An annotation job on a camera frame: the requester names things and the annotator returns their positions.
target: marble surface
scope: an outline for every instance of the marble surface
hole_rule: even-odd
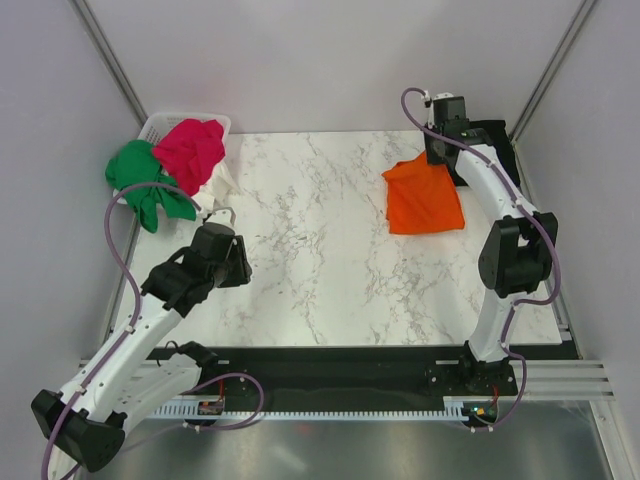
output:
[[[243,192],[226,204],[252,281],[213,291],[161,344],[463,343],[484,296],[477,257],[489,232],[472,192],[459,191],[463,231],[393,236],[385,219],[380,174],[422,149],[419,132],[231,135],[228,165]],[[137,239],[131,269],[140,283],[199,225],[160,217],[156,234]],[[127,287],[118,322],[132,306]],[[514,343],[560,341],[551,308],[523,309]]]

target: orange towel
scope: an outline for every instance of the orange towel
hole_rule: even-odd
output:
[[[446,165],[428,165],[423,152],[382,176],[388,188],[390,233],[418,235],[464,228],[460,199]]]

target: red cloth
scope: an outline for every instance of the red cloth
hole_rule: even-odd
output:
[[[151,151],[178,186],[195,195],[224,158],[224,128],[216,120],[183,120]]]

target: gray wall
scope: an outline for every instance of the gray wall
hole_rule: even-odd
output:
[[[559,218],[572,325],[604,360],[640,447],[640,2],[600,2],[519,142]]]
[[[137,128],[66,1],[0,2],[2,478],[39,478],[31,399],[96,348],[116,274],[103,171]]]
[[[88,3],[149,113],[309,132],[410,129],[399,105],[410,85],[464,94],[474,117],[513,124],[580,2]]]

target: laundry basket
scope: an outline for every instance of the laundry basket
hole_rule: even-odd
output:
[[[144,123],[142,130],[140,131],[140,135],[138,135],[138,140],[146,140],[147,142],[157,145],[160,143],[167,134],[178,125],[183,120],[187,118],[195,118],[196,120],[200,120],[201,122],[208,122],[209,120],[217,120],[220,125],[222,125],[223,133],[222,133],[222,144],[226,147],[227,145],[227,136],[229,135],[229,129],[231,128],[231,119],[225,115],[217,115],[215,113],[193,113],[193,112],[160,112],[154,113],[151,115],[147,121]],[[118,191],[113,191],[113,196],[117,195]],[[121,205],[126,205],[127,201],[121,197],[118,199],[118,203]],[[163,210],[161,206],[158,205],[158,211]]]

